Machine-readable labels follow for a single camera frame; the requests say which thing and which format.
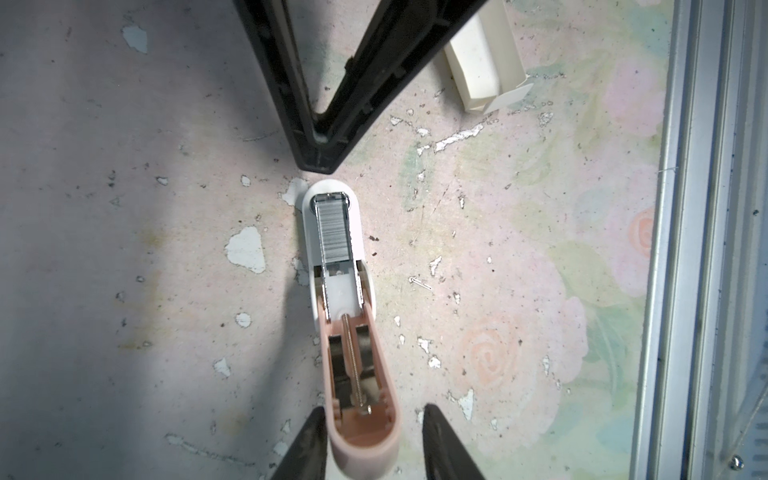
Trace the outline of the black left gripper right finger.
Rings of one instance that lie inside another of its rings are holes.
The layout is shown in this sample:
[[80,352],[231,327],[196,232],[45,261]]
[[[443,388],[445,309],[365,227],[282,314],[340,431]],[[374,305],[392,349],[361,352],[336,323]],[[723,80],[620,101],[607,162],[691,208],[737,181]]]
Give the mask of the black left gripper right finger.
[[435,404],[426,404],[422,424],[425,475],[428,480],[483,480],[450,423]]

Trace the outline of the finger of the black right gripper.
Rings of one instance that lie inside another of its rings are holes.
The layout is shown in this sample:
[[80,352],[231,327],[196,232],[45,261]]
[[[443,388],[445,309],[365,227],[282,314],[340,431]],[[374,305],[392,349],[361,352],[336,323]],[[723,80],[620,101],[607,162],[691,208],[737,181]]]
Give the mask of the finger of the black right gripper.
[[389,103],[482,1],[382,1],[314,126],[313,171],[335,171]]
[[297,167],[318,174],[334,173],[335,161],[321,152],[315,138],[315,114],[310,106],[287,4],[240,0],[235,7]]

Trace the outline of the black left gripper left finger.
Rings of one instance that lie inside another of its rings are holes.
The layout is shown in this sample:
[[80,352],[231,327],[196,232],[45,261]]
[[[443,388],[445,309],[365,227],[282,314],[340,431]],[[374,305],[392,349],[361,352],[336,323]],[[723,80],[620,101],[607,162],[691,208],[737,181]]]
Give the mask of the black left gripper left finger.
[[325,409],[316,407],[273,473],[272,480],[325,480],[328,433]]

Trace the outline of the pink stapler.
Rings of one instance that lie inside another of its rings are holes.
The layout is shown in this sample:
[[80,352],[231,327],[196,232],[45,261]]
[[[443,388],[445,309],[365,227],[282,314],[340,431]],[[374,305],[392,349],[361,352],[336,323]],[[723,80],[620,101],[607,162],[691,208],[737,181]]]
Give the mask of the pink stapler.
[[402,422],[376,326],[359,202],[348,185],[327,179],[309,187],[300,210],[330,449],[348,478],[380,479],[396,462]]

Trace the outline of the staple box tray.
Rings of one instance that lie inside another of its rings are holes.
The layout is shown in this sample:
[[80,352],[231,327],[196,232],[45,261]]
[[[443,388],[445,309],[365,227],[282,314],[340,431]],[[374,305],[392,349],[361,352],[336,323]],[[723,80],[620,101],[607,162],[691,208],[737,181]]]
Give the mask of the staple box tray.
[[524,100],[528,82],[503,1],[488,1],[444,52],[464,109],[488,114]]

